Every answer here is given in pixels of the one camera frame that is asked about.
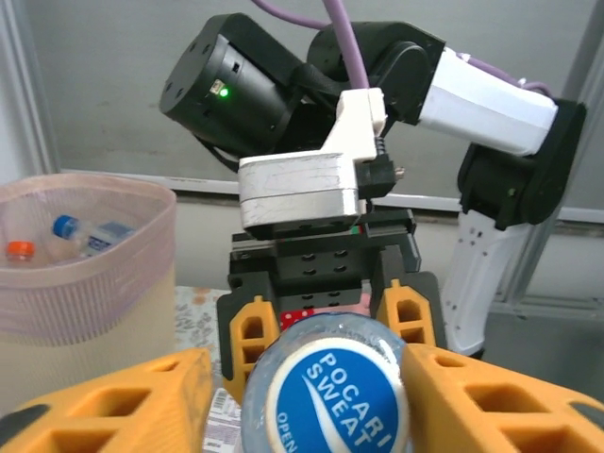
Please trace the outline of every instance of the blue bottle cap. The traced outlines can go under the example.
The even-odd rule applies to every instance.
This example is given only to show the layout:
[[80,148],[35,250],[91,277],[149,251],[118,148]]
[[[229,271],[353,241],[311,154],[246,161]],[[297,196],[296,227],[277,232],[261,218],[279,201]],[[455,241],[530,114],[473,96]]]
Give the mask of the blue bottle cap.
[[273,451],[405,450],[409,408],[398,367],[366,344],[305,344],[281,364],[265,401]]
[[62,239],[71,239],[79,228],[79,220],[71,215],[60,215],[53,224],[53,234]]

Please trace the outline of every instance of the grey wall panel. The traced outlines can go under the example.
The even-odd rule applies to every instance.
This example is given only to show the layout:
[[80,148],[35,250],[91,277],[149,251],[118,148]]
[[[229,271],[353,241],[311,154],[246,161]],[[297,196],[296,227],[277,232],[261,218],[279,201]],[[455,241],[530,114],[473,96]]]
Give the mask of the grey wall panel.
[[[275,0],[323,17],[319,0]],[[353,20],[412,22],[515,76],[562,88],[596,0],[346,1]],[[181,51],[214,14],[242,11],[303,57],[313,31],[247,0],[26,0],[63,167],[232,180],[180,126],[159,91]],[[398,126],[388,139],[407,168],[399,193],[457,196],[467,143]]]

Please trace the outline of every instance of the orange bottle cap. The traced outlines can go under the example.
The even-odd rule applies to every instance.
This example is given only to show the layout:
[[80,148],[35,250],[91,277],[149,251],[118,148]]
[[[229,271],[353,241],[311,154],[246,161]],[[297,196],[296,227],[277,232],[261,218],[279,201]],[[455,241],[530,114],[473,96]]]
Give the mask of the orange bottle cap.
[[28,241],[12,241],[7,245],[7,255],[31,258],[36,252],[36,245]]

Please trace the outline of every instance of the pocari sweat bottle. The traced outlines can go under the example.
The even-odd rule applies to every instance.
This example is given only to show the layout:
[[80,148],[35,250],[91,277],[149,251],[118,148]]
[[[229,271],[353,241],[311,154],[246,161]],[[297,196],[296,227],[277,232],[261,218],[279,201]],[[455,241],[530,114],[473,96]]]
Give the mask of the pocari sweat bottle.
[[71,215],[61,215],[53,224],[53,233],[71,241],[80,256],[92,257],[116,245],[134,233],[134,229],[119,222],[107,222],[96,226]]
[[287,329],[260,357],[242,404],[242,451],[405,451],[404,342],[366,316],[326,313]]

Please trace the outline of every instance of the screw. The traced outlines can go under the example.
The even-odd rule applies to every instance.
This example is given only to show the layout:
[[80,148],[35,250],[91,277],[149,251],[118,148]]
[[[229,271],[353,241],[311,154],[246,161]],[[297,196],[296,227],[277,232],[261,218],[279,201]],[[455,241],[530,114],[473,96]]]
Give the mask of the screw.
[[394,177],[396,180],[400,180],[405,176],[405,169],[403,167],[396,167],[394,169]]

